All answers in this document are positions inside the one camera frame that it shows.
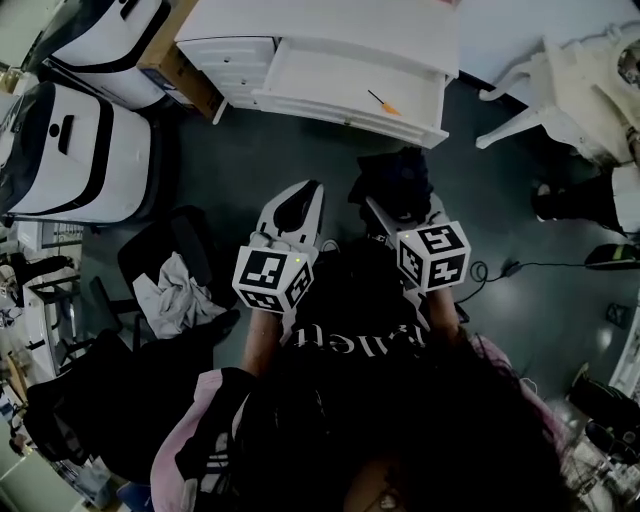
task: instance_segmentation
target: dark floor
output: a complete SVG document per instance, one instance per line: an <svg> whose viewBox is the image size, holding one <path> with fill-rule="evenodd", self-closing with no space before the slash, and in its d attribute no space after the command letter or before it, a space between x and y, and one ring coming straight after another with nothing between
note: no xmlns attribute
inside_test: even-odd
<svg viewBox="0 0 640 512"><path fill-rule="evenodd" d="M475 138L512 113L482 103L472 88L447 89L443 128L450 138L428 153L436 192L447 213L459 220L471 242L472 261L483 260L491 275L507 258L521 262L580 263L596 246L621 237L586 221L539 223L529 206L539 178L584 179L589 168L570 158L540 131L511 137L480 151ZM400 149L403 143L369 132L292 116L249 110L225 112L218 126L191 117L179 124L182 165L177 204L206 211L223 247L247 241L264 203L293 183L314 178L325 186L325 237L352 239L362 233L357 208L347 195L359 174L356 157ZM118 249L139 228L110 229L85 237L83 287L100 275L113 298L128 291L117 268ZM469 329L492 339L514 368L533 379L539 395L561 398L584 361L607 381L626 332L608 324L610 302L634 305L640 274L581 268L529 267L487 285L465 303ZM457 298L477 284L455 289ZM87 326L99 329L89 300ZM237 364L246 323L216 349L216 365Z"/></svg>

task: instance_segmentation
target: black cable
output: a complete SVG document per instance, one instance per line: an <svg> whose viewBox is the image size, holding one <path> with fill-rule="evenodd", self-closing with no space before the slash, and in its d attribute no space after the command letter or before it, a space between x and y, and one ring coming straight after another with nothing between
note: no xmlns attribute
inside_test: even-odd
<svg viewBox="0 0 640 512"><path fill-rule="evenodd" d="M519 263L514 262L511 265L506 266L502 269L502 272L498 277L494 277L493 279L489 279L489 267L484 261L478 260L475 261L471 268L469 269L469 276L476 283L480 283L480 286L476 291L474 291L471 295L468 295L462 300L457 300L456 304L462 304L463 302L467 302L472 297L475 297L478 293L482 291L487 283L495 283L500 279L504 279L505 277L511 277L516 272L519 272L524 267L583 267L586 268L587 265L584 263L538 263L536 261L532 261L530 263Z"/></svg>

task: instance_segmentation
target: person's leg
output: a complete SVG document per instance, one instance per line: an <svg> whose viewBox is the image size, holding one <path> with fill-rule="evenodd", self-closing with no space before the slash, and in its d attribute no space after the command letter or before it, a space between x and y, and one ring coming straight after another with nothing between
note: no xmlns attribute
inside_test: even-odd
<svg viewBox="0 0 640 512"><path fill-rule="evenodd" d="M640 407L624 393L580 375L569 392L569 401L600 425L626 429L640 424Z"/></svg>
<svg viewBox="0 0 640 512"><path fill-rule="evenodd" d="M621 231L613 201L611 173L602 173L563 191L534 196L533 209L542 220L587 219Z"/></svg>

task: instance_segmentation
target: crumpled fabric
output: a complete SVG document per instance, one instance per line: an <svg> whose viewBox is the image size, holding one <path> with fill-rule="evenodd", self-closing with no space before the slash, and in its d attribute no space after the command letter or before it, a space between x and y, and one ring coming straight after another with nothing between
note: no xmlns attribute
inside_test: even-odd
<svg viewBox="0 0 640 512"><path fill-rule="evenodd" d="M226 309L211 302L209 290L189 277L182 256L173 252L162 264L158 284L146 274L133 282L140 308L158 339L169 339L186 329L211 322Z"/></svg>

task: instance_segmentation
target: cardboard box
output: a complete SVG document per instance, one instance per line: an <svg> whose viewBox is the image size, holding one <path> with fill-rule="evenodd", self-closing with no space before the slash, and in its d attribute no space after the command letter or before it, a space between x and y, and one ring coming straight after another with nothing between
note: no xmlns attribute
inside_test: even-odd
<svg viewBox="0 0 640 512"><path fill-rule="evenodd" d="M175 101L213 120L224 97L176 46L174 39L198 0L179 0L162 24L137 67Z"/></svg>

